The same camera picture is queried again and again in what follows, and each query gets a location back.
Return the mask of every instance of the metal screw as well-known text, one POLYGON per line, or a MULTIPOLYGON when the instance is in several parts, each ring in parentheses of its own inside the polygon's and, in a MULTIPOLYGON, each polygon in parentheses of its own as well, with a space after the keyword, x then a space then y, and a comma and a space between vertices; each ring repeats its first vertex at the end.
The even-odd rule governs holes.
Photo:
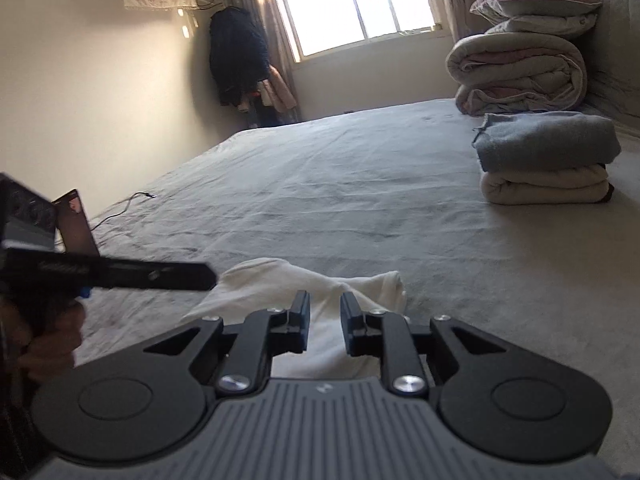
POLYGON ((414 394, 424 388, 424 379, 415 375, 403 375, 394 380, 393 387, 399 392, 414 394))
POLYGON ((243 392, 251 386, 251 381, 244 375, 225 375, 218 381, 218 386, 228 392, 243 392))

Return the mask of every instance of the hand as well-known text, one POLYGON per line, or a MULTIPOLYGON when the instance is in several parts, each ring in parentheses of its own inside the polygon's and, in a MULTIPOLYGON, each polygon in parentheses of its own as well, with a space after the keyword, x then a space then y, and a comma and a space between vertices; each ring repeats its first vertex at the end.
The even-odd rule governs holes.
POLYGON ((81 303, 73 301, 55 320, 54 331, 37 338, 11 303, 0 300, 0 316, 7 338, 27 347, 18 366, 27 370, 32 381, 44 383, 74 367, 73 352, 82 343, 80 329, 86 317, 81 303))

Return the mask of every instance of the black cord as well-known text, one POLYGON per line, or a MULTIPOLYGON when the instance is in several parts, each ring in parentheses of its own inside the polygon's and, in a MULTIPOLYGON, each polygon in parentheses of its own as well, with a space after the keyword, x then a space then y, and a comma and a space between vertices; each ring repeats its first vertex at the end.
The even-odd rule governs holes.
POLYGON ((115 215, 107 216, 107 218, 105 218, 105 219, 103 219, 103 220, 100 220, 100 221, 99 221, 95 226, 93 226, 93 227, 91 228, 91 231, 92 231, 92 232, 93 232, 93 231, 95 231, 98 227, 100 227, 100 226, 101 226, 102 224, 104 224, 106 221, 111 220, 112 218, 116 218, 117 216, 124 215, 124 213, 126 213, 126 212, 129 210, 129 207, 131 206, 131 202, 133 201, 133 199, 134 199, 135 197, 137 197, 138 195, 144 195, 144 196, 147 196, 147 197, 149 197, 149 198, 156 198, 156 195, 151 194, 151 193, 147 193, 147 192, 145 192, 145 191, 139 191, 139 192, 134 193, 133 195, 131 195, 131 196, 129 197, 129 200, 127 200, 127 205, 125 206, 125 208, 124 208, 120 213, 117 213, 117 214, 115 214, 115 215))
POLYGON ((222 2, 222 0, 220 0, 219 2, 216 2, 216 0, 211 0, 210 2, 207 2, 203 5, 198 5, 198 10, 209 10, 213 9, 214 7, 223 5, 224 3, 222 2))

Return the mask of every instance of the bed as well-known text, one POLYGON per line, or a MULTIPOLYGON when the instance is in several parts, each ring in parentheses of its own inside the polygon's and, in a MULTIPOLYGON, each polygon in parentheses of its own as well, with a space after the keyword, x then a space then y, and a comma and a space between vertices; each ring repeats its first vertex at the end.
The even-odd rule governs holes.
MULTIPOLYGON (((242 132, 151 184, 158 198, 96 231, 100 249, 219 272, 261 256, 399 270, 414 321, 446 313, 599 380, 614 403, 601 456, 640 472, 640 132, 620 127, 609 204, 492 206, 480 121, 437 100, 242 132)), ((174 327, 204 297, 95 291, 79 361, 174 327)))

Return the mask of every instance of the quilted headboard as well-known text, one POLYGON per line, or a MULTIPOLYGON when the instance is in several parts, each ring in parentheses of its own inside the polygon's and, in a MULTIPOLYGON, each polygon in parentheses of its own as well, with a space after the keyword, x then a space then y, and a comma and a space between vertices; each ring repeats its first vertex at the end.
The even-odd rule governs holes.
POLYGON ((586 101, 640 128, 640 0, 602 0, 598 23, 577 42, 590 77, 586 101))

